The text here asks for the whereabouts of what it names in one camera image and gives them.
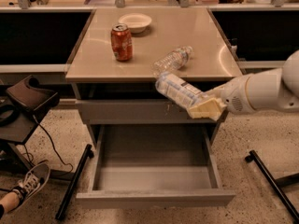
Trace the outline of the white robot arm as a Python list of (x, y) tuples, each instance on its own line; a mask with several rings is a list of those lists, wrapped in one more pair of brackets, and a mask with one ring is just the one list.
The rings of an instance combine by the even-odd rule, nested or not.
[(200, 96), (187, 109), (192, 119), (217, 120), (227, 110), (250, 114), (260, 110), (299, 111), (299, 51), (281, 68), (233, 78)]

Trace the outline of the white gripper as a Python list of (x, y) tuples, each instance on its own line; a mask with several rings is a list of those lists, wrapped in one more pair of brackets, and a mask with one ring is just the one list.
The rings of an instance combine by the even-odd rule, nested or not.
[(249, 101), (247, 91), (251, 77), (252, 74), (235, 77), (217, 89), (205, 91), (202, 96), (204, 98), (212, 98), (188, 108), (189, 116), (192, 119), (212, 119), (217, 121), (226, 107), (233, 114), (253, 113), (255, 109)]

